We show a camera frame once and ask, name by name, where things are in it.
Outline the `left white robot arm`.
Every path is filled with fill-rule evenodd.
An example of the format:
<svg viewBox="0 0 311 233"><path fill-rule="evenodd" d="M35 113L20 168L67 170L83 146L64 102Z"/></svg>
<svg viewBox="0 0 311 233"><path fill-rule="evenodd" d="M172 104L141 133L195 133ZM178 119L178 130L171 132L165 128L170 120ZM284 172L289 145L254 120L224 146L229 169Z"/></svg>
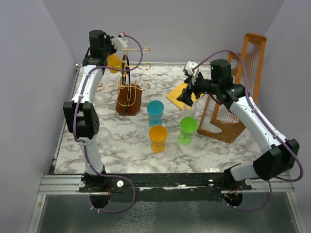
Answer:
<svg viewBox="0 0 311 233"><path fill-rule="evenodd" d="M102 30L89 32L89 48L82 61L80 85L71 101L63 104L68 131L81 147L85 173L94 175L90 185L98 192L106 189L107 179L99 175L104 174L104 165L97 146L100 121L93 101L99 81L104 75L102 66L107 66L108 56L116 52L110 39L111 37Z"/></svg>

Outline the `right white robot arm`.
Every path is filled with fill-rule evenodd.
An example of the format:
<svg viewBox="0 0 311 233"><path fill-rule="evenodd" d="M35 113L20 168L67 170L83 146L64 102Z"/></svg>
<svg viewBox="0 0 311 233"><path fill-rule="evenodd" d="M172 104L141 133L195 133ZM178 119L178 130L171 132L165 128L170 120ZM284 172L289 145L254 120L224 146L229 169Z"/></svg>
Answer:
<svg viewBox="0 0 311 233"><path fill-rule="evenodd" d="M224 186L234 190L242 180L257 179L268 181L279 174L300 165L297 159L299 143L281 134L257 108L242 84L233 83L231 65L227 60L218 59L210 63L211 78L204 79L197 63L188 61L184 66L187 87L182 90L178 101L192 106L192 94L216 96L232 114L236 115L256 140L262 156L253 162L242 163L225 170Z"/></svg>

